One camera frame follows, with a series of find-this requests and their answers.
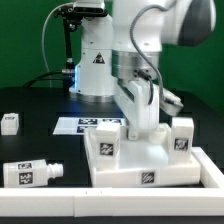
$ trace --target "green background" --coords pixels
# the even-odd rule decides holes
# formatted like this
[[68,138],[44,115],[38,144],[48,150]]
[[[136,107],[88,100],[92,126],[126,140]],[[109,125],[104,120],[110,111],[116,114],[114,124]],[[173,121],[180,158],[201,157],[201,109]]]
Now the green background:
[[[66,2],[1,0],[0,87],[21,86],[46,72],[41,53],[42,27],[50,11]],[[164,46],[160,70],[165,87],[192,92],[224,114],[224,1],[215,0],[215,3],[217,23],[212,36],[195,48]],[[107,6],[111,11],[111,3],[107,3]],[[72,40],[74,59],[78,62],[80,30],[72,34]],[[49,22],[46,52],[51,70],[64,68],[65,49],[61,18],[52,18]]]

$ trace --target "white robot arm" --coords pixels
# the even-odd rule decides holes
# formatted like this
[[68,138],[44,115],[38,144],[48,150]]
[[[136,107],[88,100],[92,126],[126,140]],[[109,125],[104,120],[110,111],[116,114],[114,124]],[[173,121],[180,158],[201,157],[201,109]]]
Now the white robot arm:
[[191,154],[193,120],[178,117],[171,127],[159,124],[160,107],[175,116],[183,105],[163,89],[158,64],[163,43],[198,45],[211,34],[215,17],[213,0],[113,0],[114,98],[129,126],[101,123],[86,130],[93,186],[199,182],[200,165]]
[[[115,100],[130,121],[129,139],[136,140],[139,133],[158,126],[158,103],[172,116],[183,107],[179,98],[163,90],[158,71],[162,43],[195,46],[207,39],[215,26],[215,6],[213,0],[136,0],[132,4],[114,0],[113,7]],[[146,81],[139,81],[142,74],[158,78],[159,88],[152,90]]]

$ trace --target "black surface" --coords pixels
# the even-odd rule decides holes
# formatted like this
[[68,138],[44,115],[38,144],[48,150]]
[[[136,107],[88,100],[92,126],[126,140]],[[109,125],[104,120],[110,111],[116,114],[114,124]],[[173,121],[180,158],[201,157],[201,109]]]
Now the black surface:
[[[194,146],[200,146],[224,168],[224,119],[194,95],[175,92],[185,105],[181,117],[192,117],[195,124]],[[17,136],[0,135],[1,169],[4,162],[46,159],[64,165],[63,178],[49,181],[48,187],[91,187],[83,137],[53,136],[60,116],[122,117],[115,104],[77,102],[64,97],[62,89],[0,89],[0,119],[4,113],[20,114]],[[161,112],[160,122],[171,123]],[[0,184],[3,187],[2,170]],[[222,217],[108,217],[108,218],[0,218],[0,223],[223,223]]]

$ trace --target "toppled white bottle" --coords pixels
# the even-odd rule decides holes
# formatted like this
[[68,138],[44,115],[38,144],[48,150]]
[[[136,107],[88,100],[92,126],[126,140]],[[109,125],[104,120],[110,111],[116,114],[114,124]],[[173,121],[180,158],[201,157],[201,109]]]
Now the toppled white bottle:
[[62,164],[46,164],[45,160],[5,163],[4,187],[25,188],[48,185],[48,179],[63,176]]

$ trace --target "white box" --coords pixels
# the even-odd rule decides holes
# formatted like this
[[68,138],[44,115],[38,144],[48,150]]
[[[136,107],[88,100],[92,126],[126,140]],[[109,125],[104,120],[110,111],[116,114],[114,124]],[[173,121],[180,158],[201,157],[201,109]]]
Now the white box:
[[169,144],[169,163],[189,163],[194,134],[191,118],[173,118]]
[[98,170],[116,169],[120,157],[120,124],[101,122],[95,131],[94,148]]
[[1,120],[2,135],[16,135],[19,128],[19,115],[15,113],[4,114]]

